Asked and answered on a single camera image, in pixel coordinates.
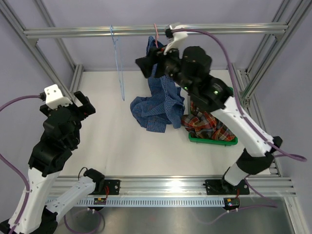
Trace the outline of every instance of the aluminum frame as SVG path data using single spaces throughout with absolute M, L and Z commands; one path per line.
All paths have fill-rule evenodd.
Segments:
M 64 94 L 67 97 L 73 98 L 73 95 L 69 92 L 64 82 L 58 77 L 58 75 L 56 74 L 55 70 L 53 69 L 49 61 L 43 55 L 42 51 L 38 50 L 38 45 L 34 46 L 33 43 L 25 36 L 24 34 L 25 26 L 17 17 L 13 8 L 10 6 L 10 4 L 6 0 L 0 0 L 0 12 L 3 14 L 3 16 L 12 26 L 12 28 L 17 33 L 19 38 L 22 40 L 26 48 L 29 50 L 29 52 L 32 54 L 35 60 L 39 63 L 41 68 L 48 75 L 50 80 L 52 80 L 53 83 L 57 84 L 59 88 L 63 90 Z
M 47 10 L 47 8 L 45 7 L 44 3 L 42 0 L 34 0 L 34 3 L 36 5 L 36 7 L 38 8 L 42 18 L 44 19 L 45 23 L 49 26 L 49 27 L 55 27 L 55 24 Z M 58 45 L 59 49 L 61 50 L 64 58 L 66 59 L 68 65 L 72 68 L 73 72 L 75 71 L 75 62 L 73 60 L 73 58 L 71 57 L 70 53 L 68 52 L 64 42 L 62 39 L 55 39 L 56 44 Z
M 106 179 L 119 179 L 119 195 L 112 197 L 233 197 L 232 195 L 207 195 L 203 186 L 206 179 L 221 179 L 219 175 L 201 176 L 106 176 Z M 78 181 L 77 176 L 59 176 L 49 197 L 63 194 Z M 288 177 L 271 177 L 269 175 L 250 176 L 248 182 L 257 191 L 267 197 L 295 197 L 293 184 Z M 257 196 L 252 190 L 250 195 Z
M 273 17 L 272 22 L 278 22 L 280 21 L 280 19 L 282 18 L 282 16 L 284 15 L 287 7 L 289 6 L 291 0 L 283 0 L 283 2 L 281 3 L 280 7 L 278 8 L 275 16 Z M 247 68 L 247 73 L 249 74 L 251 69 L 254 67 L 254 64 L 256 63 L 256 61 L 259 59 L 260 54 L 263 52 L 263 50 L 265 49 L 266 44 L 268 43 L 270 35 L 265 35 L 262 39 L 262 41 L 259 44 L 259 47 L 256 50 L 256 53 L 254 54 L 251 62 L 248 65 Z
M 158 33 L 165 35 L 166 25 L 157 25 Z M 253 24 L 184 24 L 184 28 L 208 31 L 214 34 L 284 34 L 286 23 L 253 23 Z M 114 36 L 149 36 L 155 33 L 153 25 L 147 26 L 114 26 Z M 34 28 L 26 29 L 24 34 L 29 39 L 40 38 L 81 38 L 111 37 L 110 27 L 76 27 L 76 28 Z
M 82 74 L 83 74 L 84 68 L 82 64 L 78 64 L 75 68 L 74 76 L 72 83 L 70 85 L 69 91 L 74 93 L 79 90 Z
M 262 60 L 261 65 L 258 68 L 255 76 L 251 78 L 251 81 L 249 82 L 246 89 L 242 93 L 241 95 L 242 100 L 250 98 L 254 94 L 255 89 L 258 86 L 259 82 L 262 80 L 266 72 L 270 69 L 270 67 L 276 61 L 276 59 L 281 54 L 283 49 L 286 47 L 288 42 L 291 40 L 292 36 L 295 34 L 299 25 L 302 23 L 302 21 L 307 16 L 307 14 L 311 11 L 311 9 L 312 9 L 312 0 L 301 0 L 298 2 L 295 9 L 291 13 L 291 15 L 288 17 L 289 27 L 286 29 L 283 36 L 275 38 L 273 44 L 267 51 L 266 56 Z M 260 47 L 262 47 L 261 50 L 263 50 L 265 48 L 265 45 L 264 44 L 260 45 Z M 253 68 L 253 65 L 249 67 L 247 71 L 250 72 L 252 68 Z
M 285 197 L 285 204 L 296 234 L 309 234 L 308 225 L 304 219 L 297 197 Z

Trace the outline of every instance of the green basket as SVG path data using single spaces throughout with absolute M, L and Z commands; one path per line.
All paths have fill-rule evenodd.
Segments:
M 201 139 L 201 138 L 194 138 L 191 137 L 191 134 L 189 133 L 189 140 L 190 142 L 196 142 L 196 143 L 205 143 L 205 144 L 212 144 L 212 145 L 236 145 L 238 143 L 237 137 L 235 137 L 231 141 L 223 141 L 223 140 L 211 140 L 211 139 Z

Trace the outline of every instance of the gray wall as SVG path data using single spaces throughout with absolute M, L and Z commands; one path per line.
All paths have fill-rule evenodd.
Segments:
M 292 178 L 301 207 L 312 217 L 312 12 L 287 45 L 257 89 L 266 126 L 283 138 L 282 148 L 300 154 L 308 162 L 280 159 L 282 173 Z
M 52 84 L 2 14 L 0 42 L 0 105 L 23 95 L 39 94 Z M 71 77 L 63 78 L 66 84 L 70 83 Z M 28 99 L 0 113 L 0 152 L 25 175 L 32 148 L 40 139 L 46 119 L 39 111 L 40 105 L 39 99 Z M 1 161 L 0 178 L 0 221 L 3 221 L 15 210 L 24 185 Z
M 47 27 L 33 0 L 7 0 L 7 2 L 12 6 L 26 28 Z M 38 45 L 54 67 L 58 77 L 69 86 L 74 72 L 71 70 L 54 39 L 40 39 Z

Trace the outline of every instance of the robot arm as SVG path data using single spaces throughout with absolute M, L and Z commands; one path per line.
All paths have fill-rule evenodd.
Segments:
M 222 80 L 209 74 L 212 59 L 202 48 L 187 47 L 182 58 L 179 57 L 177 47 L 187 34 L 172 33 L 177 28 L 181 26 L 169 25 L 166 36 L 171 42 L 162 48 L 151 48 L 146 57 L 136 60 L 136 64 L 146 78 L 151 76 L 153 65 L 157 64 L 155 78 L 167 75 L 173 79 L 188 92 L 197 107 L 222 121 L 243 143 L 245 149 L 242 155 L 221 180 L 223 191 L 233 194 L 241 180 L 269 168 L 273 161 L 274 150 L 247 124 L 243 116 L 251 121 L 268 142 L 280 147 L 282 140 L 265 133 L 246 112 L 241 115 L 232 90 Z
M 58 222 L 80 199 L 103 191 L 104 175 L 89 169 L 71 189 L 45 205 L 53 183 L 72 155 L 72 150 L 80 143 L 81 121 L 95 113 L 95 109 L 81 92 L 75 93 L 82 103 L 80 107 L 64 97 L 57 85 L 45 88 L 44 92 L 42 96 L 46 104 L 40 107 L 40 111 L 47 116 L 47 120 L 43 123 L 40 142 L 33 148 L 28 162 L 30 191 L 24 190 L 13 216 L 0 224 L 0 231 L 6 234 L 53 233 Z M 23 208 L 26 193 L 29 197 Z M 22 209 L 19 222 L 15 224 Z

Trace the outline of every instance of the plaid cloth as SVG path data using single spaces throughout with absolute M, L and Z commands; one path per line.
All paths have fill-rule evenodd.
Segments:
M 153 37 L 148 38 L 146 52 L 155 46 Z M 153 66 L 152 76 L 148 78 L 151 97 L 136 97 L 130 104 L 132 115 L 141 127 L 150 132 L 164 133 L 167 124 L 173 124 L 174 128 L 181 127 L 181 118 L 184 113 L 184 98 L 181 97 L 181 88 L 166 76 L 154 78 L 156 72 Z
M 217 118 L 207 112 L 200 112 L 191 101 L 191 114 L 184 115 L 182 125 L 192 137 L 231 141 L 235 135 Z

